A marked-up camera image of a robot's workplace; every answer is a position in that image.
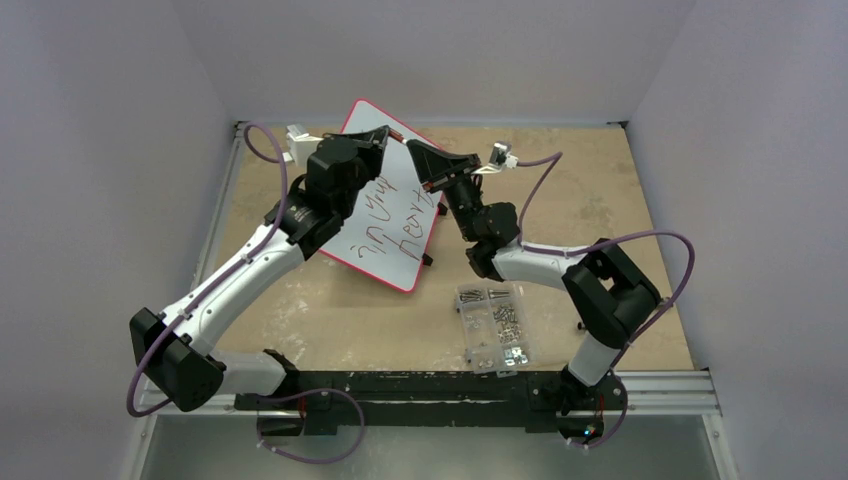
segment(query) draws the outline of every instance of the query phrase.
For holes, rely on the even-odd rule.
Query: handwriting on whiteboard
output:
[[[410,261],[420,262],[421,258],[410,249],[415,247],[413,250],[420,250],[421,242],[427,241],[424,238],[424,226],[421,224],[421,216],[424,214],[421,205],[433,208],[433,199],[423,192],[421,187],[408,192],[399,191],[383,177],[377,177],[376,184],[374,192],[365,195],[364,207],[368,209],[368,216],[371,218],[362,231],[365,238],[351,245],[350,250],[355,251],[359,258],[365,258],[369,255],[384,256],[386,250],[396,248]],[[408,214],[405,222],[396,222],[394,229],[389,225],[392,215],[386,208],[387,204],[408,204],[408,210],[404,210],[404,214]]]

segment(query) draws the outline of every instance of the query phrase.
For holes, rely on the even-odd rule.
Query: clear plastic container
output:
[[[475,373],[512,375],[533,363],[521,304],[511,283],[474,283],[456,289],[456,310],[465,331],[466,357]]]

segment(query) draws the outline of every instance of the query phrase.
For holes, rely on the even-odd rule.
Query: whiteboard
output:
[[[365,99],[353,104],[342,133],[365,132],[383,125],[404,138],[435,146]],[[359,192],[353,215],[321,252],[402,292],[412,292],[440,198],[440,193],[429,194],[421,188],[406,146],[390,139],[380,177]]]

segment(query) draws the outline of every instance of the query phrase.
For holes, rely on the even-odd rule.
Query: wall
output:
[[[694,0],[174,4],[239,119],[562,124],[629,118]]]
[[[701,0],[628,127],[744,478],[845,478],[846,83],[844,1]]]
[[[0,477],[117,478],[128,321],[184,292],[230,120],[170,3],[0,5]]]

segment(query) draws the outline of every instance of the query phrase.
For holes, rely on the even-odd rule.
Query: beige table surface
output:
[[[309,129],[313,134],[338,127]],[[527,213],[524,238],[576,246],[651,228],[630,149],[619,128],[421,128],[423,136],[454,153],[487,159],[497,140],[512,143],[525,161],[562,151]],[[282,128],[275,129],[285,138]],[[267,142],[257,146],[270,152]],[[484,202],[509,201],[520,210],[544,167],[487,176]],[[289,167],[289,178],[300,174]],[[279,198],[279,172],[249,152],[245,155],[227,215],[220,265],[247,241]],[[431,267],[411,294],[395,291],[322,254],[316,254],[263,293],[234,322],[219,348],[256,352],[274,348],[306,370],[465,370],[465,339],[454,308],[454,289],[481,281],[448,214],[434,226]],[[623,246],[657,285],[671,293],[657,242]],[[563,291],[522,284],[537,369],[559,369],[583,336],[577,313]],[[691,370],[692,362],[677,309],[643,335],[619,364],[622,370]]]

